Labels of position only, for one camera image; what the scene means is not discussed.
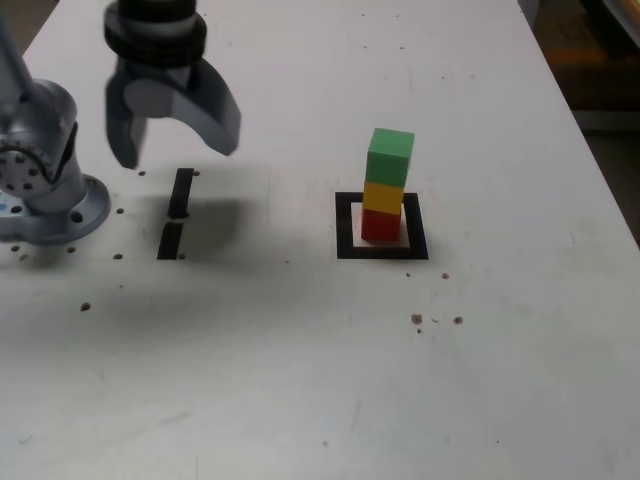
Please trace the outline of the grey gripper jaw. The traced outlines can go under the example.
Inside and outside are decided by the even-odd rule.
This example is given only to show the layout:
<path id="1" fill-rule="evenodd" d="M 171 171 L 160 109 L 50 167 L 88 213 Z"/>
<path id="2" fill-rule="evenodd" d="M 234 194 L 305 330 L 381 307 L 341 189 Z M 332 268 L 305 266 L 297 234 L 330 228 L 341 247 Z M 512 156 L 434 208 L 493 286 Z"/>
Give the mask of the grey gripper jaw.
<path id="1" fill-rule="evenodd" d="M 128 62 L 119 59 L 106 85 L 106 135 L 119 164 L 126 169 L 137 169 L 147 119 L 134 114 L 126 104 L 125 89 L 134 79 L 128 67 Z"/>
<path id="2" fill-rule="evenodd" d="M 229 156 L 239 145 L 240 109 L 213 66 L 203 59 L 190 66 L 186 87 L 133 79 L 125 89 L 126 104 L 146 119 L 170 118 L 187 125 L 209 148 Z"/>

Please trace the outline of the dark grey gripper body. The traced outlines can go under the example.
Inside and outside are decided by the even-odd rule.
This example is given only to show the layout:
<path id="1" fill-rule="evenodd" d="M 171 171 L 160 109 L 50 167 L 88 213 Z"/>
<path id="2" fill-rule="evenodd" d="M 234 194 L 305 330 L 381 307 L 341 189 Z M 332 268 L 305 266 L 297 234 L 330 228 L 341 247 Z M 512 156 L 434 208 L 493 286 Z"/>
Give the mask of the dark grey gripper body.
<path id="1" fill-rule="evenodd" d="M 189 84 L 192 67 L 158 68 L 131 61 L 119 61 L 118 70 L 126 72 L 134 80 L 154 80 L 161 83 L 186 87 Z"/>

